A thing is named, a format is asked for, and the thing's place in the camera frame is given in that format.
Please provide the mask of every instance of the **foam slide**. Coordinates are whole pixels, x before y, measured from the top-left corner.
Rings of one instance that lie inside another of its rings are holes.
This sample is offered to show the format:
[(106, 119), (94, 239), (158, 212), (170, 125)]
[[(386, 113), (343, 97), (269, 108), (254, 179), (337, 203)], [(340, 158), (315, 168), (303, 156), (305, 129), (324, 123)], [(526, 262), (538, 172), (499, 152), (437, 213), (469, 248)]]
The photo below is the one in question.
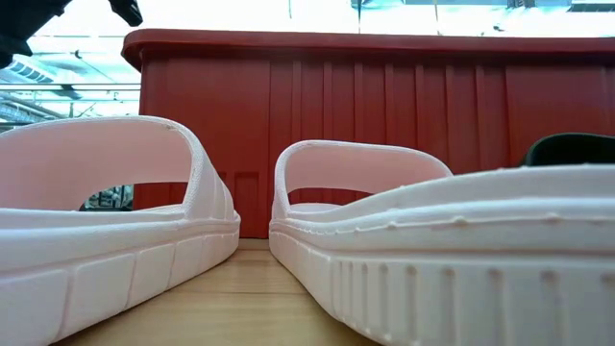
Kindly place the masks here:
[[(371, 195), (290, 205), (304, 187)], [(281, 154), (274, 196), (275, 257), (379, 343), (615, 345), (613, 164), (453, 176), (419, 151), (311, 140)]]
[[(228, 257), (239, 216), (198, 138), (148, 116), (0, 135), (0, 344), (45, 345)], [(187, 182), (180, 205), (79, 212), (114, 185)]]

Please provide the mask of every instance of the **pink slide sandal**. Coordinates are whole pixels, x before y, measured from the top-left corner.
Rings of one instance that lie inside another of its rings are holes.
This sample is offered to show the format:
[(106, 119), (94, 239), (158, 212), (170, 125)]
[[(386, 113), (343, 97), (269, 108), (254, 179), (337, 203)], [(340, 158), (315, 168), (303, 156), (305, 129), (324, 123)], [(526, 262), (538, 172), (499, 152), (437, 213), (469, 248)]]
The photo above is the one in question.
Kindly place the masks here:
[[(0, 344), (45, 345), (230, 256), (239, 215), (198, 138), (150, 116), (0, 135)], [(187, 182), (180, 205), (74, 211), (114, 185)]]
[[(615, 345), (615, 165), (453, 176), (416, 150), (309, 140), (275, 170), (271, 252), (386, 345)], [(371, 193), (290, 205), (305, 187)]]

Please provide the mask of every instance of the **red container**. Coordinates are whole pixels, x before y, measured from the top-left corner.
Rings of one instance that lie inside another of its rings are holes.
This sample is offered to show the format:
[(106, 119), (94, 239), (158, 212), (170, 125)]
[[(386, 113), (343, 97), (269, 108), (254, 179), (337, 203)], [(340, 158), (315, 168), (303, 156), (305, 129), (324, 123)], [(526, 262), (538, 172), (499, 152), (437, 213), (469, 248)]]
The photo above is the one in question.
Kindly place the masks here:
[[(542, 136), (615, 134), (615, 38), (140, 30), (123, 54), (142, 73), (140, 112), (201, 138), (243, 237), (267, 237), (274, 164), (298, 140), (417, 148), (466, 173), (516, 165)], [(140, 185), (135, 205), (180, 203), (184, 189)]]

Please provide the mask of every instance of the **black object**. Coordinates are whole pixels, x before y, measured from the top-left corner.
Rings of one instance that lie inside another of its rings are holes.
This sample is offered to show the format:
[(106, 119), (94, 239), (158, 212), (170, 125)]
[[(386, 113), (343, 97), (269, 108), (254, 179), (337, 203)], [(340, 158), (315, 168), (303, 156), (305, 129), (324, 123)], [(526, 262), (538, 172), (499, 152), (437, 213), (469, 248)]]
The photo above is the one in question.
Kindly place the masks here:
[(615, 136), (557, 134), (535, 142), (521, 165), (615, 163)]
[(518, 9), (518, 8), (532, 8), (536, 7), (535, 0), (507, 0), (506, 4), (509, 9)]
[(615, 2), (601, 0), (573, 1), (568, 12), (614, 12)]
[(81, 205), (79, 211), (133, 211), (133, 202), (120, 208), (88, 208), (86, 205)]
[[(26, 42), (54, 15), (62, 15), (71, 0), (0, 0), (0, 69), (13, 54), (32, 56)], [(130, 26), (143, 22), (136, 0), (109, 0), (111, 9)]]

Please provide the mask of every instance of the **slide sandal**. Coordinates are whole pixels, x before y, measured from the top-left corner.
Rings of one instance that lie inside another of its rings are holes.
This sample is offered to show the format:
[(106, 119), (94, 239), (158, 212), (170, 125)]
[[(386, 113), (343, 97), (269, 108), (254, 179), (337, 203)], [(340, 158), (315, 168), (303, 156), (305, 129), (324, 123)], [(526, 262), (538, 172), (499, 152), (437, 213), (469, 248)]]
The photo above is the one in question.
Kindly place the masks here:
[[(199, 139), (150, 116), (0, 135), (0, 344), (46, 345), (221, 262), (239, 216)], [(115, 185), (187, 182), (180, 205), (77, 210)]]
[[(372, 195), (289, 205), (304, 187)], [(274, 256), (386, 345), (615, 345), (615, 165), (452, 176), (411, 149), (309, 140), (275, 170)]]

